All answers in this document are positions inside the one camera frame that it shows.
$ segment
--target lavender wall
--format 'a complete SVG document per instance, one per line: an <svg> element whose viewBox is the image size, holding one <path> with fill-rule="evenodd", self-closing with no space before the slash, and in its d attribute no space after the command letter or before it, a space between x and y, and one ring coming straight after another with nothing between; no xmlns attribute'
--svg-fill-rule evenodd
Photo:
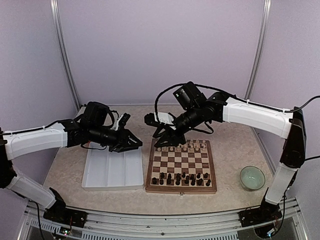
<svg viewBox="0 0 320 240"><path fill-rule="evenodd" d="M262 59L252 100L292 108L320 94L320 2L273 1ZM320 101L303 109L306 156L320 154ZM259 131L277 165L284 141ZM297 197L312 240L319 239L320 160L306 162L291 194Z"/></svg>
<svg viewBox="0 0 320 240"><path fill-rule="evenodd" d="M0 3L0 127L19 130L75 114L60 58L50 1ZM42 183L55 150L17 158L14 165ZM14 239L27 201L0 189L0 238Z"/></svg>
<svg viewBox="0 0 320 240"><path fill-rule="evenodd" d="M152 104L194 81L245 95L264 1L59 1L80 100ZM176 103L171 94L162 103Z"/></svg>

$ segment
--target bowl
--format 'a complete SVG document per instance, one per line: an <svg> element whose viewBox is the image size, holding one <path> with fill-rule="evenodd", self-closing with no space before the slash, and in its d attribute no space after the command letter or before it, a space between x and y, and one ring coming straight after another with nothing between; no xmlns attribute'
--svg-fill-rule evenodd
<svg viewBox="0 0 320 240"><path fill-rule="evenodd" d="M256 191L265 185L266 177L259 168L246 166L240 172L240 182L245 190Z"/></svg>

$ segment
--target robotic arm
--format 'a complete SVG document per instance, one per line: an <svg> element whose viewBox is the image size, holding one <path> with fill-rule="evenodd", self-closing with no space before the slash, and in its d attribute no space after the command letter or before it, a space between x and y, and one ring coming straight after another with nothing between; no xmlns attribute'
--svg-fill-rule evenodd
<svg viewBox="0 0 320 240"><path fill-rule="evenodd" d="M104 126L110 115L112 124ZM72 217L83 227L86 213L66 208L66 203L57 191L47 188L24 175L12 160L40 150L62 147L83 146L88 142L109 146L110 152L125 152L138 149L142 142L125 125L130 115L124 113L115 122L108 106L99 102L89 102L83 114L75 119L54 123L17 132L2 132L0 129L0 188L7 188L46 208L44 218L69 225Z"/></svg>
<svg viewBox="0 0 320 240"><path fill-rule="evenodd" d="M184 134L201 123L212 121L244 124L273 133L285 140L280 163L273 182L258 208L239 213L243 227L281 218L279 203L295 180L298 169L305 162L306 131L303 112L269 107L230 94L215 92L208 99L193 82L184 84L173 95L185 110L175 117L170 113L155 112L144 117L147 125L157 127L153 137L155 147L185 144Z"/></svg>

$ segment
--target beige countertop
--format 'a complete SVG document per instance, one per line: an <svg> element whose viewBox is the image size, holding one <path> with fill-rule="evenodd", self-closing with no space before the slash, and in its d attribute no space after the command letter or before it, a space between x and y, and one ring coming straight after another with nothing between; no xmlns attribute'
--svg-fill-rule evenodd
<svg viewBox="0 0 320 240"><path fill-rule="evenodd" d="M126 128L143 141L142 162L146 182L152 135L155 127L144 123L144 116L154 112L154 107L113 106L119 114L129 113ZM161 105L160 112L178 116L183 109L178 105ZM216 194L159 194L146 193L145 189L121 191L85 191L82 187L87 150L80 146L61 148L46 177L45 186L57 190L68 206L127 214L198 214L234 210L259 205L267 186L272 181L271 171L264 159L252 130L235 123L211 125L214 134L188 132L186 139L209 140L215 168ZM241 187L239 174L246 166L260 168L266 177L266 185L249 192Z"/></svg>

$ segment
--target wooden chessboard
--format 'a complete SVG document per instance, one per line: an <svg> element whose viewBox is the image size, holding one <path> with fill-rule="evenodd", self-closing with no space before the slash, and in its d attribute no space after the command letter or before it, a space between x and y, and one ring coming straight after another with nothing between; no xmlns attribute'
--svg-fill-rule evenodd
<svg viewBox="0 0 320 240"><path fill-rule="evenodd" d="M162 148L154 147L156 141L153 139L151 144L146 192L162 194L215 194L217 192L215 167L208 140L187 140L185 145L179 147ZM161 173L164 173L162 185L160 184ZM177 174L182 176L183 173L189 177L193 174L196 179L195 185L191 185L191 180L186 184L186 177L181 177L177 185ZM171 174L170 184L167 184L168 174ZM199 179L203 179L201 185L198 185ZM208 180L211 180L211 183L206 186Z"/></svg>

